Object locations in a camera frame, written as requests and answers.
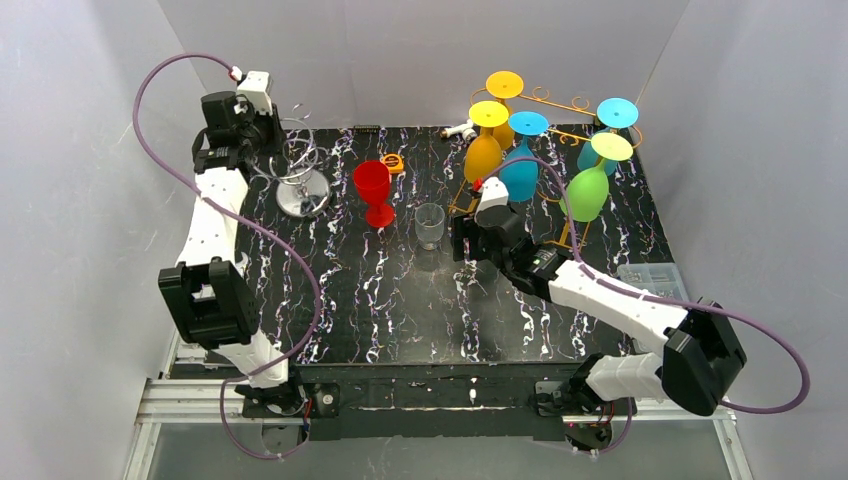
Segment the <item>clear glass tumbler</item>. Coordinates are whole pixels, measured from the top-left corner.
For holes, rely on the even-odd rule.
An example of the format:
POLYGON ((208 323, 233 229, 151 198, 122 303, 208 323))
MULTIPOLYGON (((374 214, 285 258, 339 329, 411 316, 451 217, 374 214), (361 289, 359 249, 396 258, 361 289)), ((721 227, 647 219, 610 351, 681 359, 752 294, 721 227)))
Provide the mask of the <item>clear glass tumbler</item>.
POLYGON ((418 206, 414 212, 418 244, 428 251, 436 250, 445 232, 445 212, 435 203, 418 206))

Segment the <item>teal wine glass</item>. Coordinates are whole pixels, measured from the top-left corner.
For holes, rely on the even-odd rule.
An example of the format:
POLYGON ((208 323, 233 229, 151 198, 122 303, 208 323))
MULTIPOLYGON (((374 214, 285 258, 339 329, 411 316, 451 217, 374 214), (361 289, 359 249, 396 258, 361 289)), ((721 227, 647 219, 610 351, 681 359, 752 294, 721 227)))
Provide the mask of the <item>teal wine glass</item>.
POLYGON ((530 149, 529 140, 546 132, 550 126, 543 115, 532 111, 519 111, 508 120, 512 130, 521 136, 520 142, 505 158, 507 166, 500 170, 498 177, 506 186, 509 202, 530 200, 536 191, 539 178, 539 166, 530 149))

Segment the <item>silver round glass rack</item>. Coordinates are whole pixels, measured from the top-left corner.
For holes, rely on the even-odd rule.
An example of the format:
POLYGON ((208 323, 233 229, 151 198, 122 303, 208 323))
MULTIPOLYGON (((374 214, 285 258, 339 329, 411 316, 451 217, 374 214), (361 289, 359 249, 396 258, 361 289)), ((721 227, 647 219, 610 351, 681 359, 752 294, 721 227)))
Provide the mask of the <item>silver round glass rack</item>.
POLYGON ((283 175, 278 175, 274 171, 273 156, 268 159, 268 171, 259 167, 259 158, 251 163, 254 172, 261 178, 277 183, 275 199, 280 210, 286 215, 298 219, 319 216, 329 205, 332 197, 330 182, 317 169, 319 152, 314 131, 306 123, 312 112, 298 113, 297 110, 302 106, 302 103, 294 105, 291 110, 292 117, 280 119, 281 123, 297 123, 308 133, 307 139, 296 137, 284 142, 285 145, 298 142, 306 144, 301 155, 296 160, 288 162, 286 172, 283 175))

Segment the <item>orange wine glass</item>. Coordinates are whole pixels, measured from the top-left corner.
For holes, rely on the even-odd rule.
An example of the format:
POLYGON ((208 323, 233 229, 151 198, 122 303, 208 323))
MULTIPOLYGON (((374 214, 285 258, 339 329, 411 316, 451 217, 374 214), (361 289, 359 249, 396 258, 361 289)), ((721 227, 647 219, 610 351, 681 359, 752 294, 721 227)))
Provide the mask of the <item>orange wine glass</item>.
MULTIPOLYGON (((513 110, 507 104, 507 101, 519 96, 523 89, 524 81, 522 77, 508 70, 494 72, 486 80, 487 92, 507 109, 508 116, 513 113, 513 110)), ((493 129, 493 136, 501 149, 506 152, 513 145, 515 132, 509 126, 509 123, 505 122, 493 129)))
POLYGON ((474 103, 468 111, 469 119, 480 128, 478 136, 466 151, 464 177, 474 184, 502 163, 502 147, 494 137, 494 130, 509 119, 508 109, 495 100, 474 103))

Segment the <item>green plastic wine glass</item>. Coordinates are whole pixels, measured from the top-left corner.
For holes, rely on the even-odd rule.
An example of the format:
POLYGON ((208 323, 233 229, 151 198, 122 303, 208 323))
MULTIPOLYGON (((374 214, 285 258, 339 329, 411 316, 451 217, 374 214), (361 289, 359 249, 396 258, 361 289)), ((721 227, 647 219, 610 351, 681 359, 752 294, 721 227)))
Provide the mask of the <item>green plastic wine glass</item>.
POLYGON ((581 147, 578 155, 579 173, 568 183, 566 198, 570 208, 561 200, 564 213, 575 222, 588 223, 600 215, 610 189, 608 177, 617 164, 633 156, 631 143, 622 135, 608 130, 594 134, 581 147))

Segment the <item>blue wine glass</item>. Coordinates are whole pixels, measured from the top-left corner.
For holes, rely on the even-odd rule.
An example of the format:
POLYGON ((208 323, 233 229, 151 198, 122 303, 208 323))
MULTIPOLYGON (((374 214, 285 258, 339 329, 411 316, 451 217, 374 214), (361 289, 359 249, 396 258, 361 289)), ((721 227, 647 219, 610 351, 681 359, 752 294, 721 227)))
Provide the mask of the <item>blue wine glass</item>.
MULTIPOLYGON (((600 103, 596 110, 597 118, 603 128, 599 133, 611 132, 612 130, 623 131, 633 126, 639 118, 638 107, 630 100, 614 97, 608 98, 600 103)), ((581 147, 577 160, 580 171, 593 168, 598 164, 599 155, 593 149, 590 142, 581 147)))

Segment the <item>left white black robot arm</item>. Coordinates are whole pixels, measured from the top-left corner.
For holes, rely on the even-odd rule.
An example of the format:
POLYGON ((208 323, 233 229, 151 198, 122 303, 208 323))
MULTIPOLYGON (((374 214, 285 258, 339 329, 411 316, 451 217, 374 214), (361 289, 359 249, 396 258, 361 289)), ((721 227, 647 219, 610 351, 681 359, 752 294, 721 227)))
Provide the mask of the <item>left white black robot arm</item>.
POLYGON ((195 200, 186 242, 158 286, 184 342, 229 360, 254 389, 289 379, 288 362, 259 327, 255 293, 236 267, 239 214, 249 163, 279 143, 279 129, 234 91, 201 99, 206 126, 192 145, 195 200))

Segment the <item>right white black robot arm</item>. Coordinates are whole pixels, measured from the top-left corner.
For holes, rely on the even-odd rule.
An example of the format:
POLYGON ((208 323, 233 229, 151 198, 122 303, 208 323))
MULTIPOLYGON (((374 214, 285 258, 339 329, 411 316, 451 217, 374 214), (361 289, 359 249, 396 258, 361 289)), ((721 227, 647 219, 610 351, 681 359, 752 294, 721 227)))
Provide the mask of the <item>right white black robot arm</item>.
POLYGON ((709 416, 747 363, 715 305, 678 306, 595 271, 562 247, 536 242, 509 206, 453 217, 452 248, 455 260, 489 261, 519 291, 586 313, 642 344, 642 354, 591 356, 560 389, 568 403, 589 408, 650 398, 709 416))

